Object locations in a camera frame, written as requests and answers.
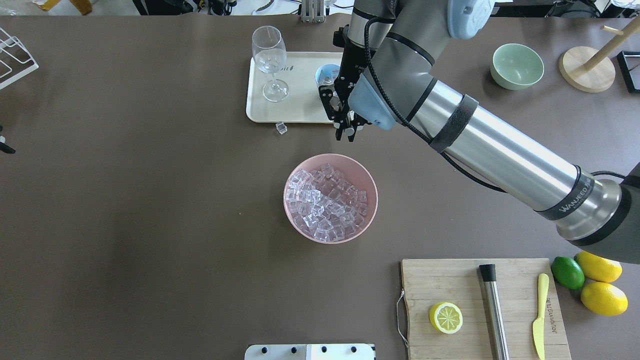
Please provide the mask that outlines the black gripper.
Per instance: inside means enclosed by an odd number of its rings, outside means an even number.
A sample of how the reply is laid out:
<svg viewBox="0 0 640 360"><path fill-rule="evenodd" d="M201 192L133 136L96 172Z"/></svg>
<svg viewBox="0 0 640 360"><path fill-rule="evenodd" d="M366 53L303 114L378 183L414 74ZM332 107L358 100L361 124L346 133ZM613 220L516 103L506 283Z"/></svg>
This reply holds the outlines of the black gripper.
<svg viewBox="0 0 640 360"><path fill-rule="evenodd" d="M333 33L333 45L343 49L339 73L332 85L318 85L318 96L327 118L334 122L336 141L341 141L345 133L346 123L340 120L346 119L346 114L350 111L349 96L367 66L364 46L352 41L349 31L350 26L345 25ZM354 142L355 135L363 129L364 125L359 122L350 123L347 128L348 141Z"/></svg>

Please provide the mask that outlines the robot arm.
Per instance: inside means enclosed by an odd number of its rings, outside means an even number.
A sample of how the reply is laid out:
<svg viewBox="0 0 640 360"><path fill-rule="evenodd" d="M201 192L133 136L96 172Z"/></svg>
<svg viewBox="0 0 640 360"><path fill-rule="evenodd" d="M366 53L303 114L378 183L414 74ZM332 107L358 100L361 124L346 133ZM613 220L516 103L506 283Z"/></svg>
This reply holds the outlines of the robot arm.
<svg viewBox="0 0 640 360"><path fill-rule="evenodd" d="M508 193L552 221L570 244L638 264L639 168L621 183L598 180L430 73L450 39L484 27L493 0L356 0L336 30L343 48L334 84L319 96L340 141L365 125L403 125L474 182Z"/></svg>

